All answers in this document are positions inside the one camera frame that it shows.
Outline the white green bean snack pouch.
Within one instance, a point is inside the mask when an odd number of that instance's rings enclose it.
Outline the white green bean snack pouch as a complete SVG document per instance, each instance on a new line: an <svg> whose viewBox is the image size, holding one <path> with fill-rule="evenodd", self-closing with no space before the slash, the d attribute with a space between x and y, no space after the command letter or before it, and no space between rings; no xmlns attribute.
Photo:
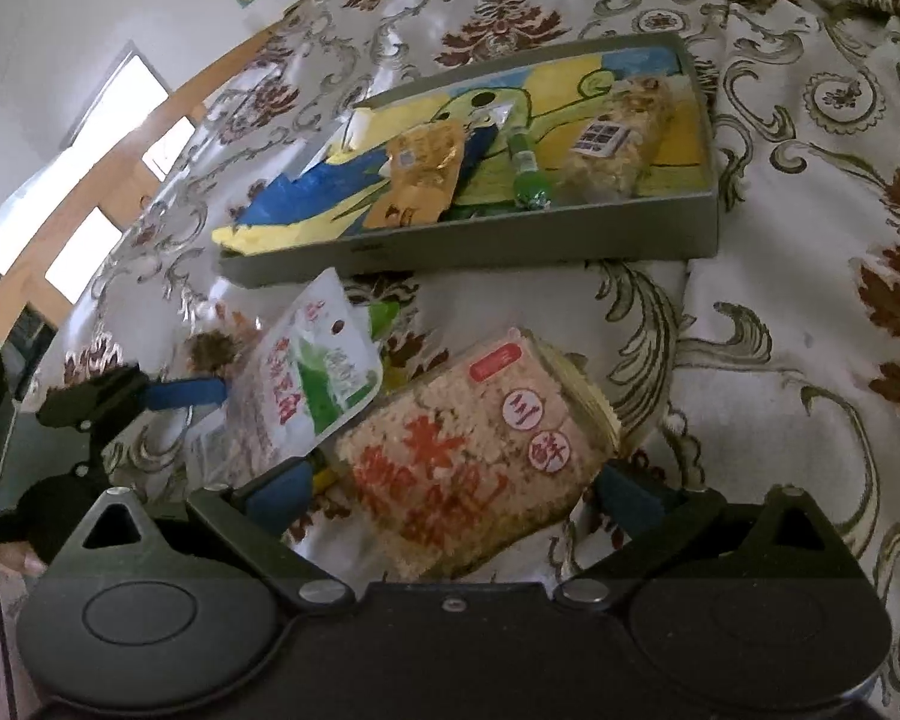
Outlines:
<svg viewBox="0 0 900 720"><path fill-rule="evenodd" d="M327 268L307 284L227 379L227 398L185 444L188 488L240 488L304 458L382 388L368 312Z"/></svg>

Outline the nut granola bar packet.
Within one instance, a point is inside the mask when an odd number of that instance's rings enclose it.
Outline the nut granola bar packet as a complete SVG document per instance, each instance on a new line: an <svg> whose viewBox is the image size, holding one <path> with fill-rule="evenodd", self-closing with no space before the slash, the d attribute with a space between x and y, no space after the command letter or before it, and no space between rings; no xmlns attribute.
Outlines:
<svg viewBox="0 0 900 720"><path fill-rule="evenodd" d="M560 192L580 203L628 199L658 153L672 115L673 96L663 76L634 76L615 86L567 149Z"/></svg>

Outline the frog painting tray liner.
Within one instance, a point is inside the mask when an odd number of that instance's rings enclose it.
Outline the frog painting tray liner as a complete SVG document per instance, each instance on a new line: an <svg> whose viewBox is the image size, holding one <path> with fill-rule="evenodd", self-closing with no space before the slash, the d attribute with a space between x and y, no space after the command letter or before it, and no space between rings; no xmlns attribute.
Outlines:
<svg viewBox="0 0 900 720"><path fill-rule="evenodd" d="M357 104L301 169L214 229L229 257L715 188L702 96L671 36L535 49Z"/></svg>

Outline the orange clear snack bag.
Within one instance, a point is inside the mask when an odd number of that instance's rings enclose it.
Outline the orange clear snack bag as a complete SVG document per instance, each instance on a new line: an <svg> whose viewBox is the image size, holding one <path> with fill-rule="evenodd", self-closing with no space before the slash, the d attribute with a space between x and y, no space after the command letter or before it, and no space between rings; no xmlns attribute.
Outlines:
<svg viewBox="0 0 900 720"><path fill-rule="evenodd" d="M167 374L174 379L217 377L232 382L265 333L265 322L219 299L196 304L173 335Z"/></svg>

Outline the green snack packet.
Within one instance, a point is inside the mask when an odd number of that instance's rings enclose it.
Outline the green snack packet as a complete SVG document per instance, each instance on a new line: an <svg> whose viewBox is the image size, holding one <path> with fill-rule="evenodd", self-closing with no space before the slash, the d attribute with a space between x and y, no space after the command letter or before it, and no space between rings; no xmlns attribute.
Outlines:
<svg viewBox="0 0 900 720"><path fill-rule="evenodd" d="M515 203L526 210L544 210L553 203L553 188L548 174L539 167L533 138L525 128L507 133L507 151L514 171Z"/></svg>

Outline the wooden bed frame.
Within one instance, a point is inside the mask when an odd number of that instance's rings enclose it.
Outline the wooden bed frame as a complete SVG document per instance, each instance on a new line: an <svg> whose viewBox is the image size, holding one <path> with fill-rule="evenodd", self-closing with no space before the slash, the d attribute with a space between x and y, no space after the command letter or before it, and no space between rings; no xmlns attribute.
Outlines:
<svg viewBox="0 0 900 720"><path fill-rule="evenodd" d="M74 301L46 278L46 271L56 257L92 211L100 211L121 231L139 218L142 202L152 199L159 187L142 162L144 153L176 122L182 119L195 124L201 122L206 117L206 99L245 70L276 29L276 25L261 29L180 86L139 127L103 154L89 174L64 197L1 277L0 343L9 338L14 323L27 307L52 327L59 327L68 318Z"/></svg>

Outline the gold foil snack packet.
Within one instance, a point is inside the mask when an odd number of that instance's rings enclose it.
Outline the gold foil snack packet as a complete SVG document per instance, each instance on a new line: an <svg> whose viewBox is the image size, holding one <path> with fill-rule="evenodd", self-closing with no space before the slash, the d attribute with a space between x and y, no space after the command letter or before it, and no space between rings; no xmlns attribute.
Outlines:
<svg viewBox="0 0 900 720"><path fill-rule="evenodd" d="M463 160L462 121L416 125L386 147L390 188L370 207L365 229L427 226L439 221L457 187Z"/></svg>

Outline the dark blue stick packet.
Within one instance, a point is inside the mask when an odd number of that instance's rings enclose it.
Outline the dark blue stick packet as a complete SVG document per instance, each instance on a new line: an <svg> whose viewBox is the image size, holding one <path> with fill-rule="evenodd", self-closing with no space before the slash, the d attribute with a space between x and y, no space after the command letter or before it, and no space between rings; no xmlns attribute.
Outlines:
<svg viewBox="0 0 900 720"><path fill-rule="evenodd" d="M482 163L487 160L487 154L497 140L500 129L507 124L512 109L514 109L514 105L510 101L505 101L505 103L491 103L487 106L476 107L468 114L463 115L463 160L461 160L457 187L453 192L450 206L440 213L439 221L441 223L452 221L457 216L457 208L463 192L471 184Z"/></svg>

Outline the rice cracker red packet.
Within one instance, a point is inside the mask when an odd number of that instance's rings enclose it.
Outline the rice cracker red packet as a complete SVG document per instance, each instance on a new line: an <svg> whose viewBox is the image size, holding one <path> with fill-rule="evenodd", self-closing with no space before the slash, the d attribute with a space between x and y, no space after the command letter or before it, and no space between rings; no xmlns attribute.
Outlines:
<svg viewBox="0 0 900 720"><path fill-rule="evenodd" d="M463 577L574 508L622 426L555 346L510 328L388 395L329 456L404 582Z"/></svg>

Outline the window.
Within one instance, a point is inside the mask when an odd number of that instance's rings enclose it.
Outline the window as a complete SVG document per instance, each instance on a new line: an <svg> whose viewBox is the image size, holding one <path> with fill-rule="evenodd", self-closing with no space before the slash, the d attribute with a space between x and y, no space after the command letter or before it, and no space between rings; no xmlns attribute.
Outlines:
<svg viewBox="0 0 900 720"><path fill-rule="evenodd" d="M170 88L151 62L134 44L126 44L69 130L63 151L2 202L0 277L92 167L169 96ZM74 302L118 241L118 224L102 211L92 211L53 260L46 278Z"/></svg>

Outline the grey tray box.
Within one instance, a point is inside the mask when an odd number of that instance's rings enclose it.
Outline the grey tray box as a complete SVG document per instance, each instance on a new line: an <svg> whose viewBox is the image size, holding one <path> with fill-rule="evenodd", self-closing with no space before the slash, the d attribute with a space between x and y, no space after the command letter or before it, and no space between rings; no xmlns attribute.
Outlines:
<svg viewBox="0 0 900 720"><path fill-rule="evenodd" d="M678 39L696 73L688 46L673 32L629 34L587 41L628 37L650 41L663 36ZM699 91L702 96L702 122L709 138L710 165L715 177L712 138L701 83ZM301 169L312 160L315 149L336 133L347 114L340 115L323 137L302 149L284 171ZM616 206L537 211L509 218L434 224L424 229L372 232L357 238L248 257L229 257L222 254L219 247L217 252L222 273L230 281L247 288L260 288L268 284L305 280L325 268L334 268L345 275L360 275L388 270L437 271L482 266L548 265L605 257L688 260L715 254L717 247L715 177L715 188L707 197L694 195L690 199L673 202L642 200Z"/></svg>

